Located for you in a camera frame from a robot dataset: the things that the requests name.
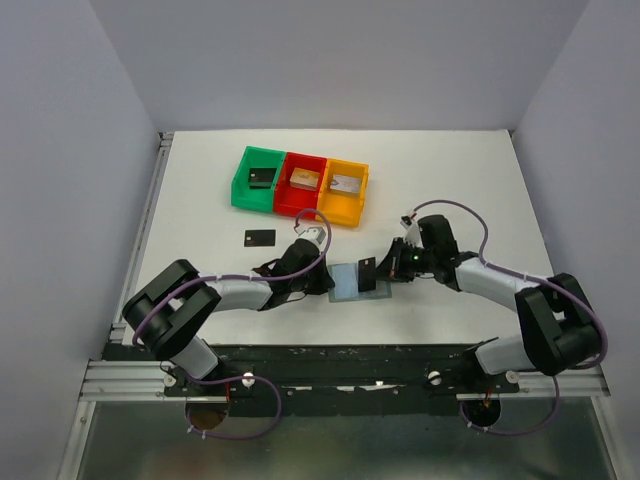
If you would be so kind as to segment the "sage green card holder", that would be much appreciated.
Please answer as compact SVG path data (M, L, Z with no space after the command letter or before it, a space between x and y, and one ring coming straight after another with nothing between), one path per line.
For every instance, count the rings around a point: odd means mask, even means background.
M328 272L334 281L334 287L328 292L330 303L381 300L392 297L391 285L385 282L378 282L374 290L360 292L356 263L329 265Z

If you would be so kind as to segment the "black credit card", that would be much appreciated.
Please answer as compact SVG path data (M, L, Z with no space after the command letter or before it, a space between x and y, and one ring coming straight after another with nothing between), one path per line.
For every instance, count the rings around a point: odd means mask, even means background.
M244 232L244 247L274 247L276 244L275 229L252 229Z

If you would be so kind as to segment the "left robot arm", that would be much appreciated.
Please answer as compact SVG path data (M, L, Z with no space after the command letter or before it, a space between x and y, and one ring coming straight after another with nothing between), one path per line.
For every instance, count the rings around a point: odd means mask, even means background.
M293 294L323 295L335 286L321 241L299 236L285 253L247 274L206 281L186 259L172 262L125 303L122 316L158 361L170 361L196 380L209 380L219 357L198 336L213 313L267 311Z

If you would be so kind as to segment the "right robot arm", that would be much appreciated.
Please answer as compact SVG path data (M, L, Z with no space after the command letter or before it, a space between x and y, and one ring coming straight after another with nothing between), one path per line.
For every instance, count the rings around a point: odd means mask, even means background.
M371 277L409 283L421 275L456 292L474 294L516 313L520 333L478 344L471 363L486 375L537 371L554 376L602 352L602 338L585 310L586 298L567 274L525 280L482 264L474 252L460 251L442 215L419 220L405 216L407 235L393 239Z

